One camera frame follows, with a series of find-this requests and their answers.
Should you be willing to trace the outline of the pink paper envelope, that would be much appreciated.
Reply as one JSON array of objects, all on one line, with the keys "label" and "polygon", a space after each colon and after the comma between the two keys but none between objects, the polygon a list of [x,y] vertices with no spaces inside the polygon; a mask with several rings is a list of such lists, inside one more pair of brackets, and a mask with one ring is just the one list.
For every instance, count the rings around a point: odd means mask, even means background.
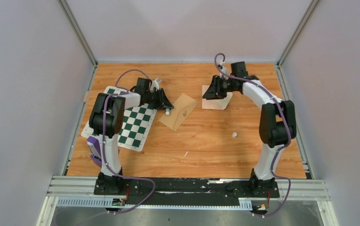
[{"label": "pink paper envelope", "polygon": [[228,92],[227,97],[224,99],[215,99],[215,100],[202,99],[202,109],[224,110],[228,106],[232,96],[233,93]]}]

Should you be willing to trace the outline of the tan kraft envelope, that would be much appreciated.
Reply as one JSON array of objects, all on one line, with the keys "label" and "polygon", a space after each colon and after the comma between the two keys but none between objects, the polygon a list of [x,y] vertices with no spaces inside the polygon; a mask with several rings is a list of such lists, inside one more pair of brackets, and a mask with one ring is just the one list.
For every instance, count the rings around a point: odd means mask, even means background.
[{"label": "tan kraft envelope", "polygon": [[198,105],[198,101],[183,93],[173,105],[170,115],[163,115],[159,122],[176,131]]}]

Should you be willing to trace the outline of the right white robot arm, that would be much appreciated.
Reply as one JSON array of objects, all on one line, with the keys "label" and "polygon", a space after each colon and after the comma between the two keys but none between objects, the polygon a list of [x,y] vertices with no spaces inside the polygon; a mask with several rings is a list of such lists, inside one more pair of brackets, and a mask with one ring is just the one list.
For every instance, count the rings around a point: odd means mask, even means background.
[{"label": "right white robot arm", "polygon": [[277,178],[275,170],[283,150],[296,137],[295,105],[274,95],[255,75],[249,75],[244,62],[232,63],[230,70],[220,62],[216,68],[219,75],[212,77],[203,99],[224,99],[229,93],[238,91],[261,111],[259,136],[263,146],[252,170],[251,178],[254,180],[249,183],[249,190],[254,196],[262,196],[268,190],[266,181]]}]

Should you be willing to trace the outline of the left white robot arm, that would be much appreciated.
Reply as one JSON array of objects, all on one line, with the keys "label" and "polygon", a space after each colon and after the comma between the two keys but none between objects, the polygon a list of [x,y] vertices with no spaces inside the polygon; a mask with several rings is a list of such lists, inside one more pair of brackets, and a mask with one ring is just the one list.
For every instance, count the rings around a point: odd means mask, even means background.
[{"label": "left white robot arm", "polygon": [[87,138],[87,145],[91,152],[90,158],[101,169],[97,179],[99,188],[106,186],[112,194],[120,194],[124,190],[119,142],[123,123],[128,117],[126,110],[140,108],[153,112],[174,108],[160,87],[160,82],[159,78],[153,81],[138,78],[130,90],[119,88],[111,94],[97,95],[88,120],[92,134]]}]

